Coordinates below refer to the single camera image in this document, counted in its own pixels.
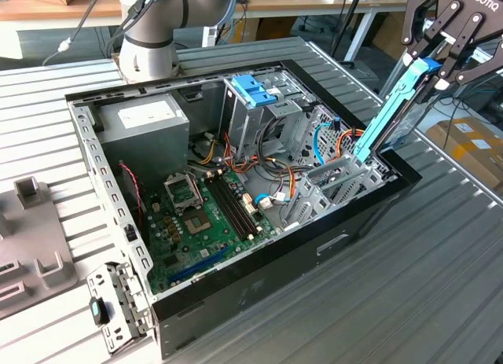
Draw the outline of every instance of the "aluminum slotted table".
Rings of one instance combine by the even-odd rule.
[[[380,100],[302,39],[184,50],[188,74],[293,59],[362,121]],[[121,84],[111,61],[0,72],[0,191],[50,185],[81,282],[0,321],[1,363],[154,363],[145,339],[109,359],[83,279],[119,259],[63,96]],[[201,337],[174,363],[474,362],[503,349],[503,207],[422,136],[399,151],[423,180],[370,235]]]

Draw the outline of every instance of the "green motherboard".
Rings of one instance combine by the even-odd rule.
[[[146,223],[149,224],[149,253],[154,264],[149,273],[149,283],[154,294],[253,248],[276,234],[274,227],[257,211],[250,215],[256,228],[253,239],[243,237],[242,234],[240,236],[226,216],[230,212],[239,212],[241,216],[248,214],[242,201],[245,191],[232,171],[227,171],[219,181],[229,188],[226,195],[233,192],[235,201],[231,201],[236,207],[237,201],[239,208],[229,211],[229,203],[222,203],[219,190],[215,191],[213,185],[207,184],[207,180],[194,177],[193,184],[203,201],[198,209],[187,208],[182,215],[175,214],[173,200],[164,188],[144,198],[147,207]],[[192,196],[190,190],[183,185],[177,188],[172,190],[175,203]]]

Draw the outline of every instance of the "metal case frame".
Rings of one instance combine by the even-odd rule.
[[[261,72],[271,68],[287,70],[326,107],[340,116],[346,125],[365,129],[365,125],[358,118],[294,61],[256,64],[224,70],[219,74],[228,72],[229,74],[222,76],[230,77],[235,72]],[[67,96],[67,102],[72,107],[71,109],[75,110],[72,111],[73,118],[79,132],[79,142],[84,152],[86,165],[90,174],[97,174],[100,180],[97,182],[96,176],[91,176],[92,182],[98,192],[110,196],[108,198],[110,201],[105,203],[105,207],[110,208],[113,213],[109,215],[115,215],[115,217],[111,219],[109,225],[111,229],[117,230],[117,233],[123,236],[123,239],[116,244],[130,253],[130,261],[141,281],[146,279],[152,267],[152,259],[146,248],[142,246],[141,240],[127,239],[124,230],[130,226],[132,218],[122,199],[112,199],[112,194],[120,194],[120,191],[110,169],[107,166],[100,166],[97,162],[97,158],[101,156],[103,156],[101,158],[103,161],[105,155],[101,147],[93,143],[94,136],[90,134],[92,129],[89,127],[92,120],[87,114],[94,104],[123,101],[126,98],[144,94],[147,87],[162,92],[172,84],[185,80],[188,80],[189,84],[197,84],[215,78],[214,75],[199,75],[169,81],[118,86]],[[336,212],[328,213],[316,220],[316,223],[289,230],[287,237],[262,246],[244,258],[206,274],[190,286],[179,289],[168,297],[161,300],[151,297],[155,335],[162,358],[192,343],[210,329],[264,299],[365,235],[394,201],[407,194],[421,178],[411,166],[391,150],[378,157],[381,162],[393,169],[397,175],[394,180],[351,201]]]

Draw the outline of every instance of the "gray robot arm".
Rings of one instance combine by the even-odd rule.
[[[126,17],[137,0],[120,1]],[[122,73],[132,82],[176,75],[174,30],[220,24],[233,15],[235,5],[236,0],[155,0],[124,35],[119,55]]]

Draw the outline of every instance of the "red cable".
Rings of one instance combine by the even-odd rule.
[[[125,164],[119,163],[119,166],[129,173],[129,176],[131,177],[131,180],[133,181],[134,188],[136,189],[136,201],[138,202],[138,214],[140,216],[140,219],[138,221],[138,225],[141,226],[141,198],[140,198],[140,188],[138,187],[136,175],[134,175],[133,171],[131,171],[131,169],[129,167],[127,167]]]

